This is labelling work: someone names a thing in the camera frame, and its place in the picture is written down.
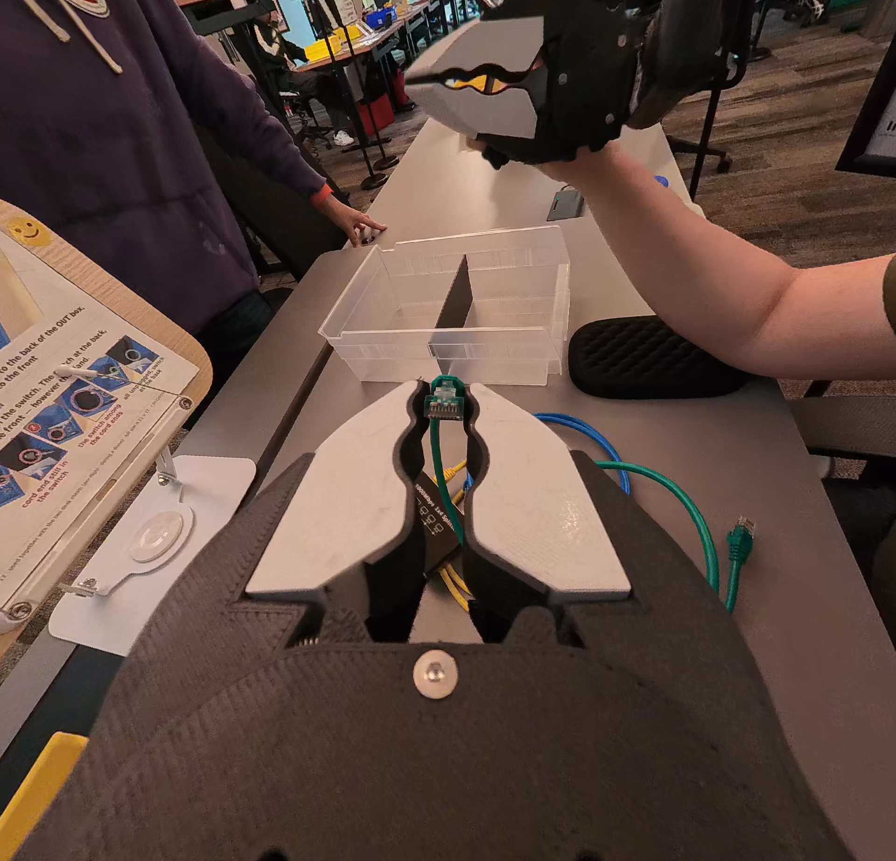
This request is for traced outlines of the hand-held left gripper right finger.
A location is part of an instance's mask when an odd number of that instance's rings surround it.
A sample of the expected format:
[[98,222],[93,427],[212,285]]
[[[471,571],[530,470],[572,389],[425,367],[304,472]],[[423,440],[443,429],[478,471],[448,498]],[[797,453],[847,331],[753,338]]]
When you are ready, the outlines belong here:
[[468,387],[467,548],[550,606],[628,598],[631,583],[566,443],[482,383]]

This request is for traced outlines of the black framed sign stand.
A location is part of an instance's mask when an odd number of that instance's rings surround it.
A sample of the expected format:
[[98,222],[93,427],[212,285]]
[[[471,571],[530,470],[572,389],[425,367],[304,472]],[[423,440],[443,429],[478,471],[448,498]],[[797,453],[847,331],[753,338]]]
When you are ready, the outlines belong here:
[[835,169],[895,177],[895,44],[875,76]]

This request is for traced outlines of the person's right hand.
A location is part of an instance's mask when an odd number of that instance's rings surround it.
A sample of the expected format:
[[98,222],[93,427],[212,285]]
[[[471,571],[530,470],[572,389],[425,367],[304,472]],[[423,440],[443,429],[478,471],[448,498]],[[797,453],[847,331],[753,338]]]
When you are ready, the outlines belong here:
[[580,149],[574,160],[538,164],[536,168],[550,179],[566,183],[579,191],[599,183],[612,184],[640,164],[620,139],[613,140],[599,151]]

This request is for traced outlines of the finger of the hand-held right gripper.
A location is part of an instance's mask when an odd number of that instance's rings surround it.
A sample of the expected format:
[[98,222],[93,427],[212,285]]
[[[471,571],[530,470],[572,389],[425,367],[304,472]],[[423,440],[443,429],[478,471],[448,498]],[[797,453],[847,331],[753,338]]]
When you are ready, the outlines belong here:
[[469,22],[424,51],[406,71],[406,85],[493,76],[502,85],[544,89],[544,23],[543,15]]
[[467,138],[480,135],[532,140],[538,116],[526,89],[485,93],[485,80],[419,84],[419,105],[432,119]]

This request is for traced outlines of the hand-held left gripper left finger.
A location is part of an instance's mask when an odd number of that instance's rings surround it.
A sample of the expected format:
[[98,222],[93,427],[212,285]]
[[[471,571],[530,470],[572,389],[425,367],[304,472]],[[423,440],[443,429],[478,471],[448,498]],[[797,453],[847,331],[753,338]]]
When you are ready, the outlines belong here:
[[256,496],[274,523],[245,585],[255,600],[417,604],[426,584],[416,481],[426,381],[406,381]]

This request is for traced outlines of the black wrist rest pad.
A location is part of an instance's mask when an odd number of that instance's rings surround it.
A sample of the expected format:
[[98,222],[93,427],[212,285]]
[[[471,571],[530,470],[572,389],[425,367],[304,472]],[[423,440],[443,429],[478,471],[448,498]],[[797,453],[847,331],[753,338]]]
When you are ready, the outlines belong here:
[[571,336],[571,382],[588,396],[621,400],[727,396],[753,376],[678,335],[657,316],[604,318]]

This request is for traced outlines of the white stand base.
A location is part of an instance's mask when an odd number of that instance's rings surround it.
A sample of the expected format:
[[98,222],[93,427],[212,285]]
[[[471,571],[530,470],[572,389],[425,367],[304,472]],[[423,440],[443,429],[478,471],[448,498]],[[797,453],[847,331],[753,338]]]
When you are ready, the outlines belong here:
[[256,474],[250,459],[178,456],[152,474],[49,621],[56,639],[126,656],[174,582],[233,517]]

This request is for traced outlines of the black ethernet switch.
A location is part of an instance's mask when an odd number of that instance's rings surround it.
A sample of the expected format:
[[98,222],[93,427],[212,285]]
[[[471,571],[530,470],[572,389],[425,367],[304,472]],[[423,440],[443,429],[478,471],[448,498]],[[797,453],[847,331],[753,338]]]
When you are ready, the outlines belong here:
[[462,547],[451,519],[442,506],[436,482],[421,472],[415,483],[417,511],[424,531],[424,571],[428,578],[448,564],[459,564]]

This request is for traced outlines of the black bin divider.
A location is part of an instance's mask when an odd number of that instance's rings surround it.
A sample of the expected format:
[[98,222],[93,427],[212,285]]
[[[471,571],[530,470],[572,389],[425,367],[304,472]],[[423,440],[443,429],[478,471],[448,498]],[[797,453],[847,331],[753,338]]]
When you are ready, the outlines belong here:
[[454,280],[435,322],[436,330],[462,329],[473,303],[467,255],[462,256]]

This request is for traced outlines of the clear plastic bin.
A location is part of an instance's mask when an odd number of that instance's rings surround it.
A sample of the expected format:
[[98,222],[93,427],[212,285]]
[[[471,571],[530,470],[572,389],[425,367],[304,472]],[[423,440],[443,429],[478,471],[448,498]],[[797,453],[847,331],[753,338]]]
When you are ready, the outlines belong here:
[[[467,255],[462,329],[434,325]],[[545,385],[568,333],[570,259],[559,226],[410,240],[364,257],[319,334],[360,381]]]

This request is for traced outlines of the wooden instruction sheet board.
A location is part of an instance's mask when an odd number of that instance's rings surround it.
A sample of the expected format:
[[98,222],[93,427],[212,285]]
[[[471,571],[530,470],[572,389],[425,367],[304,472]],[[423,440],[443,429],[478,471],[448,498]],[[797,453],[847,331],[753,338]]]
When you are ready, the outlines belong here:
[[201,345],[1,204],[2,653],[210,389]]

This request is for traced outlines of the yellow plastic bin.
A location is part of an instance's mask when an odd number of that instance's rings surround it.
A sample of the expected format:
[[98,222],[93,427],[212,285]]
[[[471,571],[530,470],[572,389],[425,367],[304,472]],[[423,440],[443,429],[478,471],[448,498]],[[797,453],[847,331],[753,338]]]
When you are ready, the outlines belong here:
[[1,816],[1,859],[9,860],[35,829],[70,777],[89,738],[56,732],[10,799]]

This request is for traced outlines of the black office chair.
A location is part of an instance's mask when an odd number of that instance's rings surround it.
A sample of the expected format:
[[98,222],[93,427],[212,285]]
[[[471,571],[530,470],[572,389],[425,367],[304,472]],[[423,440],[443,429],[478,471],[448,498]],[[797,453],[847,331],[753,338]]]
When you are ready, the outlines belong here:
[[753,19],[756,0],[725,0],[723,3],[723,30],[721,45],[721,64],[716,68],[709,83],[703,87],[710,93],[707,111],[703,120],[700,139],[689,142],[684,139],[668,136],[668,144],[674,155],[694,155],[693,173],[689,185],[690,199],[694,200],[700,183],[703,165],[708,156],[719,159],[717,172],[725,173],[730,169],[731,160],[727,152],[712,148],[711,131],[718,110],[721,93],[739,84],[747,69],[751,37],[753,35]]

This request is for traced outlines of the person's right forearm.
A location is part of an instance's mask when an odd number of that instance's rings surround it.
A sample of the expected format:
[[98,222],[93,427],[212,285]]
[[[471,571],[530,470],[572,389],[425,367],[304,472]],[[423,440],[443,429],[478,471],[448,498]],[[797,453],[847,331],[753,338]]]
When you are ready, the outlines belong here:
[[644,301],[722,362],[783,380],[894,380],[882,304],[891,258],[790,267],[699,216],[640,164],[582,194]]

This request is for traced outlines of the black stanchion post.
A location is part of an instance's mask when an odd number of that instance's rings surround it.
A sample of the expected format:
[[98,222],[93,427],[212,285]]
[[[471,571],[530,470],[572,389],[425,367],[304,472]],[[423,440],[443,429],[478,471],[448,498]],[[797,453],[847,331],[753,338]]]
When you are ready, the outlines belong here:
[[363,79],[358,58],[351,43],[348,45],[349,58],[333,67],[340,80],[342,94],[349,109],[356,141],[360,147],[367,175],[362,178],[362,191],[376,191],[384,186],[399,159],[388,153],[385,142],[375,122],[370,103],[363,94]]

